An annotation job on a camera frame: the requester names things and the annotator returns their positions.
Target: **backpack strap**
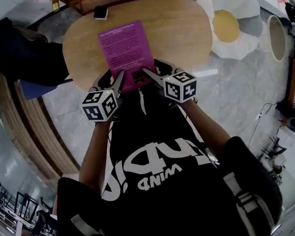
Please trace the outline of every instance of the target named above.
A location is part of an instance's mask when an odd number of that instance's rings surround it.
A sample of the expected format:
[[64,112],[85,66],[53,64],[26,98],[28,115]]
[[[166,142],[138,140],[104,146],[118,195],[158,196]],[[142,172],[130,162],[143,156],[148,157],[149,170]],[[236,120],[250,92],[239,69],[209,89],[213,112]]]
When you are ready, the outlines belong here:
[[253,227],[254,223],[252,223],[252,217],[256,217],[255,212],[258,210],[260,210],[259,214],[267,219],[268,226],[272,231],[275,223],[264,200],[257,195],[243,191],[238,184],[233,172],[224,176],[223,180],[230,188],[236,199],[238,213],[248,231],[249,236],[257,235]]
[[86,223],[79,214],[75,215],[71,222],[75,227],[84,235],[84,236],[93,236],[93,235],[104,235],[103,231],[99,229],[99,232]]

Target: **white wall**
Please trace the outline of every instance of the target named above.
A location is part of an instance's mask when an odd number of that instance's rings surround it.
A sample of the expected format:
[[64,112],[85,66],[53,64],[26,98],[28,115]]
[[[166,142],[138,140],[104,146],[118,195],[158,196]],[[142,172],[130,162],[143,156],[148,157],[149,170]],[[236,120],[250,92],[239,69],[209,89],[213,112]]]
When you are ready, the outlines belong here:
[[52,5],[34,0],[0,0],[0,20],[8,17],[14,24],[29,26],[52,12]]

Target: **oval table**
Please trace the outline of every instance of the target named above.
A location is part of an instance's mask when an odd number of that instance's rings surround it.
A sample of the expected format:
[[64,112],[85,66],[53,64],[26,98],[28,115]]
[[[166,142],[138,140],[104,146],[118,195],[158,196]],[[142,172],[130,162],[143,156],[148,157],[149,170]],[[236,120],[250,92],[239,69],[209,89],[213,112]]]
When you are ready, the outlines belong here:
[[75,21],[63,40],[63,56],[74,82],[88,91],[108,70],[97,35],[141,20],[155,59],[191,69],[205,62],[212,33],[205,11],[192,0],[137,0],[109,7],[106,21],[90,13]]

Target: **marble floor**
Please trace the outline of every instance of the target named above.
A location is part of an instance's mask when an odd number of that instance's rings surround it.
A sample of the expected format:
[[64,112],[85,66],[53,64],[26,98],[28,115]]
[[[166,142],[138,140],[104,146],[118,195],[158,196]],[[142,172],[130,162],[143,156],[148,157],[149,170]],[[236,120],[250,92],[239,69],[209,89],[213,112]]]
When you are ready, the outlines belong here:
[[[264,21],[268,16],[262,12]],[[42,22],[38,31],[49,41],[61,43],[66,30],[79,17],[66,9]],[[266,48],[258,46],[243,60],[220,59],[211,54],[206,64],[191,68],[193,72],[218,69],[218,74],[200,79],[198,104],[231,136],[242,137],[255,155],[271,145],[269,136],[275,136],[281,125],[281,116],[272,104],[285,96],[292,47],[286,38],[287,55],[282,62],[276,62]],[[74,83],[68,83],[43,96],[59,134],[79,164],[94,128],[80,109],[85,94]]]

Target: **pink paper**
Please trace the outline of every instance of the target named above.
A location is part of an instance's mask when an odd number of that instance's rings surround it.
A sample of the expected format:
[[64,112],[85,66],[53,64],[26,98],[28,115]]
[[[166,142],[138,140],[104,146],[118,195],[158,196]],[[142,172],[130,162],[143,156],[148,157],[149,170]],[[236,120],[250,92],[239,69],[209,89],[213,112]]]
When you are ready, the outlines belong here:
[[109,69],[115,79],[123,69],[125,78],[122,92],[139,88],[150,82],[141,68],[156,72],[141,21],[122,25],[98,34]]

